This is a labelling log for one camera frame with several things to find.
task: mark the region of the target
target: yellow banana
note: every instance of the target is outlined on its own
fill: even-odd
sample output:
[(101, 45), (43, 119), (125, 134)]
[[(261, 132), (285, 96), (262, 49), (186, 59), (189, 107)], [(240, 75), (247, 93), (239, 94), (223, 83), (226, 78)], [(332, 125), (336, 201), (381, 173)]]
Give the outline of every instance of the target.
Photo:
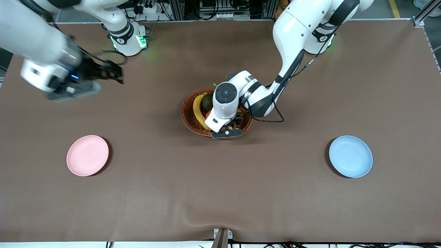
[(207, 131), (211, 131), (211, 129), (207, 125), (205, 125), (205, 117), (202, 115), (202, 112), (201, 112), (202, 98), (204, 98), (204, 96), (206, 94), (207, 94), (206, 92), (202, 93), (194, 99), (193, 113), (194, 113), (194, 116), (196, 116), (196, 119), (198, 120), (198, 122), (202, 125), (202, 127)]

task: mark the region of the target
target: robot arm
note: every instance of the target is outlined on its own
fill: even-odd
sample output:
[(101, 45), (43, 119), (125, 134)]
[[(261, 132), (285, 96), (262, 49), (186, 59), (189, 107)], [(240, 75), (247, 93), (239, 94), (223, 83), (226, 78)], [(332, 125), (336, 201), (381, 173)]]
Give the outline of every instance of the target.
[(98, 92), (100, 87), (94, 79), (123, 83), (120, 66), (109, 60), (95, 63), (73, 40), (42, 18), (51, 19), (58, 7), (80, 1), (3, 0), (0, 5), (0, 47), (25, 57), (21, 76), (47, 92), (47, 98), (53, 101)]
[(147, 49), (149, 30), (137, 22), (129, 22), (123, 11), (116, 7), (125, 2), (127, 0), (81, 0), (73, 7), (100, 20), (110, 33), (115, 49), (133, 56)]
[[(372, 3), (372, 0), (361, 1), (365, 9)], [(336, 28), (352, 17), (359, 5), (360, 0), (292, 1), (273, 27), (273, 39), (282, 57), (282, 69), (274, 82), (266, 88), (248, 71), (231, 75), (216, 87), (213, 110), (205, 124), (214, 132), (219, 132), (235, 118), (238, 104), (246, 108), (252, 117), (267, 116), (299, 68), (305, 50), (323, 52), (330, 45)], [(322, 35), (325, 38), (317, 38), (322, 30), (326, 30)]]

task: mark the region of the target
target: yellow floor line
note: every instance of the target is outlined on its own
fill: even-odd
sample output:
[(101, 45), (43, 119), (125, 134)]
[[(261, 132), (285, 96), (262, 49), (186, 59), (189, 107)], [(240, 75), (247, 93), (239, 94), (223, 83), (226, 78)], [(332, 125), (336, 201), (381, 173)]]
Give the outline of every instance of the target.
[(400, 13), (398, 12), (398, 9), (396, 8), (395, 0), (389, 0), (390, 7), (392, 8), (393, 17), (400, 18)]

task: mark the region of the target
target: green led light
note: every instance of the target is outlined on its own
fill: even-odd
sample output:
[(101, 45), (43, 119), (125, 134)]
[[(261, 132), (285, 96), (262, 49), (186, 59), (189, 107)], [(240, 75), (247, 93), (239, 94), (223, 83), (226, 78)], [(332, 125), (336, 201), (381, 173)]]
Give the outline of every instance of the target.
[(146, 46), (146, 39), (144, 37), (139, 37), (138, 35), (136, 36), (136, 39), (138, 40), (138, 43), (141, 47), (145, 47)]
[(116, 49), (116, 44), (115, 44), (115, 40), (113, 40), (113, 37), (111, 36), (110, 39), (112, 40), (113, 43), (113, 47)]

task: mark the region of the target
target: wicker basket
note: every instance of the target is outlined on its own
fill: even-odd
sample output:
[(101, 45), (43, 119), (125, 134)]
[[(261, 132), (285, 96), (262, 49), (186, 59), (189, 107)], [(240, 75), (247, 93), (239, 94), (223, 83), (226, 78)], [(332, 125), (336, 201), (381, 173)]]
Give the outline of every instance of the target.
[[(213, 94), (214, 93), (214, 89), (200, 89), (197, 90), (193, 93), (191, 93), (185, 100), (184, 103), (182, 104), (182, 110), (181, 110), (181, 117), (182, 120), (184, 121), (185, 125), (187, 126), (188, 129), (190, 129), (193, 133), (205, 136), (205, 137), (211, 137), (211, 131), (207, 131), (205, 130), (201, 124), (199, 124), (198, 120), (196, 119), (196, 117), (194, 116), (193, 113), (193, 102), (194, 99), (199, 96), (202, 93), (208, 93), (208, 94)], [(242, 106), (239, 107), (242, 112), (247, 112), (246, 109), (244, 109)], [(245, 133), (248, 128), (250, 127), (251, 123), (253, 122), (253, 119), (251, 118), (249, 113), (246, 113), (243, 115), (242, 117), (242, 123), (238, 126), (240, 129), (242, 129), (242, 131)]]

